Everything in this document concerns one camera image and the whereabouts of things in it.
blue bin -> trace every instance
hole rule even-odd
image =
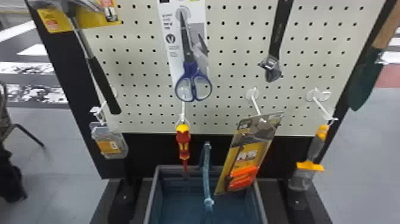
[[[211,193],[217,186],[221,170],[221,166],[210,169]],[[182,166],[156,168],[143,223],[202,224],[205,213],[202,170],[189,166],[188,180],[183,179],[182,171]],[[247,189],[212,198],[215,201],[213,223],[268,223],[257,181]]]

white plastic hook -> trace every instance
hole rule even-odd
[[[260,92],[258,91],[257,87],[254,86],[254,88],[249,89],[246,93],[246,98],[248,100],[251,100],[253,102],[254,108],[257,111],[258,115],[261,115],[260,108],[258,107],[258,104],[256,102],[256,99],[260,96]]]
[[[114,95],[115,98],[118,98],[118,91],[114,88],[111,87],[112,94]],[[104,107],[107,104],[107,101],[103,101],[103,103],[100,105],[100,107],[92,107],[90,109],[90,113],[93,114],[93,116],[96,117],[97,121],[100,122],[100,125],[105,124],[105,114],[104,114]]]
[[[318,90],[318,88],[315,87],[314,89],[307,92],[306,99],[309,102],[314,101],[319,106],[321,111],[324,113],[323,118],[327,120],[331,125],[335,120],[338,120],[338,118],[333,117],[333,114],[328,112],[327,109],[320,102],[329,99],[330,94],[331,94],[330,91],[321,92]]]
[[[90,112],[96,117],[97,121],[100,122],[100,125],[105,124],[105,115],[104,115],[104,107],[106,105],[106,101],[104,101],[100,107],[92,107]]]
[[[178,119],[177,122],[175,122],[175,129],[181,123],[186,123],[190,128],[190,123],[185,117],[185,102],[184,101],[182,101],[182,108],[181,108],[181,111],[180,111],[180,114],[179,114],[179,119]]]

scissors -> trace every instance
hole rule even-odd
[[[180,34],[182,36],[183,55],[183,75],[178,79],[175,86],[176,96],[185,102],[194,100],[202,101],[211,95],[213,86],[211,81],[204,75],[195,60],[195,55],[190,48],[188,27],[182,12],[180,12]]]

pegboard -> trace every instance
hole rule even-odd
[[[121,132],[173,133],[181,107],[171,85],[157,2],[117,3],[121,26],[85,30],[123,111],[113,116],[106,110],[108,124]],[[313,136],[325,121],[306,93],[314,87],[330,90],[323,105],[335,107],[383,3],[295,0],[280,51],[283,77],[267,83],[257,64],[268,54],[277,0],[207,0],[213,93],[186,103],[191,132],[232,134],[241,118],[256,114],[245,98],[256,86],[262,113],[285,113],[277,135]]]

orange and gray screwdriver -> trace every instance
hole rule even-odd
[[[189,154],[189,142],[190,142],[190,132],[189,125],[186,123],[179,124],[176,127],[176,141],[179,146],[179,158],[183,163],[183,170],[185,171],[185,176],[188,177],[188,159]]]

